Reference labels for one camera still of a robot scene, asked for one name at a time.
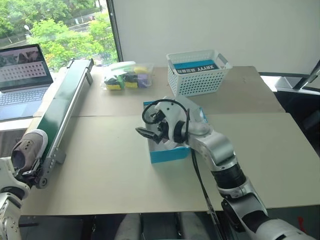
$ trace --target gray sneaker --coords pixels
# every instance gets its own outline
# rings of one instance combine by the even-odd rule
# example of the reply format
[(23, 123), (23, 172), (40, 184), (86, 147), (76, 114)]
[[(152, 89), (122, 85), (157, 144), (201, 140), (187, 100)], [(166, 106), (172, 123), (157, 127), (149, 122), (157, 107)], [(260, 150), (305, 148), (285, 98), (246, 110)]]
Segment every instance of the gray sneaker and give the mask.
[(34, 129), (25, 134), (13, 147), (11, 161), (15, 170), (20, 173), (29, 171), (34, 162), (41, 158), (48, 144), (45, 131)]

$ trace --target table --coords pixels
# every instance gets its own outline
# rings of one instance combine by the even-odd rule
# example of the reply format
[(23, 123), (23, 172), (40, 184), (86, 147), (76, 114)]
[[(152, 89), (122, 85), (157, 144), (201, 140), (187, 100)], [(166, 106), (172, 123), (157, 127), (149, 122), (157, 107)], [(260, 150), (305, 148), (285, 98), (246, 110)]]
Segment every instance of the table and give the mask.
[[(92, 76), (79, 117), (71, 119), (74, 129), (61, 143), (64, 164), (56, 165), (46, 189), (32, 188), (22, 214), (206, 211), (190, 157), (151, 164), (147, 140), (135, 131), (143, 126), (143, 101), (172, 95), (166, 69), (154, 70), (150, 89), (103, 91), (101, 68)], [(320, 187), (319, 158), (253, 67), (234, 67), (218, 92), (191, 99), (230, 138), (267, 208), (320, 203), (319, 191), (309, 191)], [(221, 210), (214, 178), (201, 157), (198, 162), (212, 204)]]

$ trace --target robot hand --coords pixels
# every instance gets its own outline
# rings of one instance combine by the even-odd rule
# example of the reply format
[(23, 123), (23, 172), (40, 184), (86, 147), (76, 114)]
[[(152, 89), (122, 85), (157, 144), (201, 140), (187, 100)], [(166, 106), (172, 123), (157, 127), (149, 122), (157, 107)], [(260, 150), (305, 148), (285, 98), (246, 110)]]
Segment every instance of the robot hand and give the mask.
[[(155, 106), (155, 113), (147, 117), (151, 106)], [(181, 119), (181, 111), (186, 115), (184, 120)], [(228, 138), (215, 132), (207, 123), (190, 121), (189, 111), (179, 102), (168, 98), (154, 101), (144, 109), (142, 119), (146, 124), (158, 125), (160, 132), (157, 134), (137, 127), (137, 132), (143, 137), (156, 143), (162, 140), (186, 143), (203, 157), (223, 197), (221, 206), (224, 213), (237, 232), (247, 232), (254, 240), (313, 239), (283, 220), (268, 217), (263, 202), (241, 170)]]

